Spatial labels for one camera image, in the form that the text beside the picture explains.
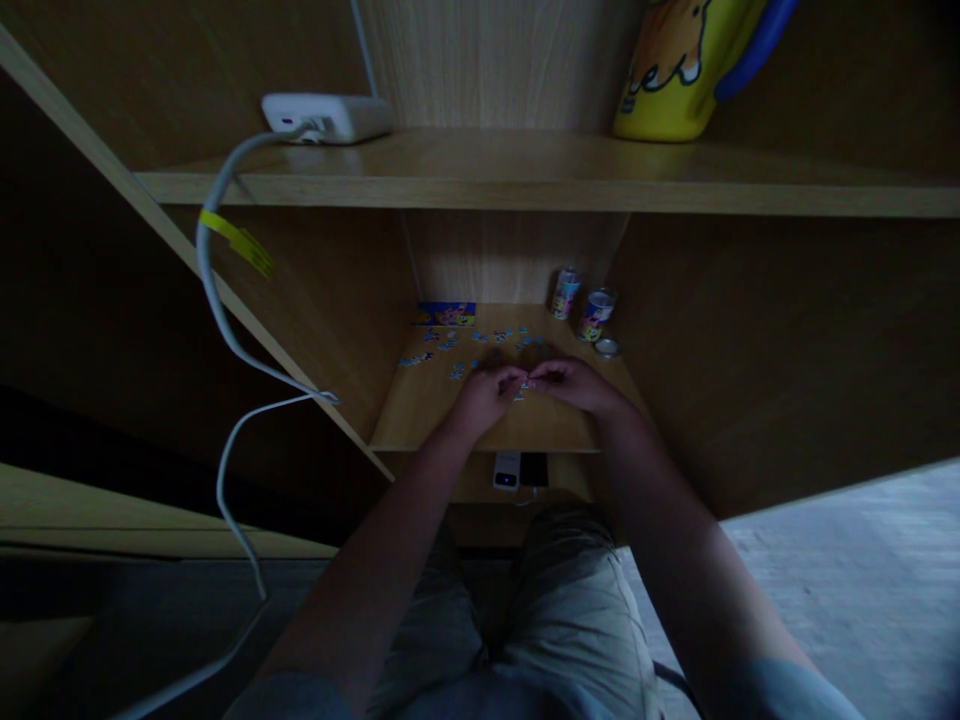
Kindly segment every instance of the hand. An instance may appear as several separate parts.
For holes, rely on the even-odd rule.
[[[526,379],[527,371],[512,365],[477,370],[463,384],[446,424],[458,435],[476,443],[506,414]]]
[[[603,414],[629,403],[596,370],[577,358],[546,360],[530,371],[527,385],[581,410]]]

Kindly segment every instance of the blue handle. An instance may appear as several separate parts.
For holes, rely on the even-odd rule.
[[[717,83],[713,91],[717,102],[729,100],[753,80],[753,76],[760,71],[780,42],[780,36],[783,35],[797,2],[799,0],[770,0],[767,3],[743,57]]]

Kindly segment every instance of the floor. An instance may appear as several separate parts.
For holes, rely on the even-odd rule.
[[[865,717],[948,717],[960,690],[960,463],[725,528],[801,646]],[[654,657],[675,666],[625,561]],[[322,569],[267,563],[274,601],[240,656],[151,717],[219,717]],[[242,563],[134,564],[100,578],[98,621],[28,717],[107,717],[214,657],[255,605]],[[667,709],[695,717],[677,693]]]

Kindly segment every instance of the forearm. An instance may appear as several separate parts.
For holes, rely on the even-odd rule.
[[[737,662],[769,657],[813,667],[641,414],[624,403],[598,424],[640,575],[708,709],[719,707]]]
[[[434,431],[321,576],[261,676],[324,675],[363,714],[471,448],[446,423]]]

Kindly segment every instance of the yellow mug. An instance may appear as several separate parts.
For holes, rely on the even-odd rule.
[[[753,78],[798,0],[663,0],[647,7],[613,134],[685,142]]]

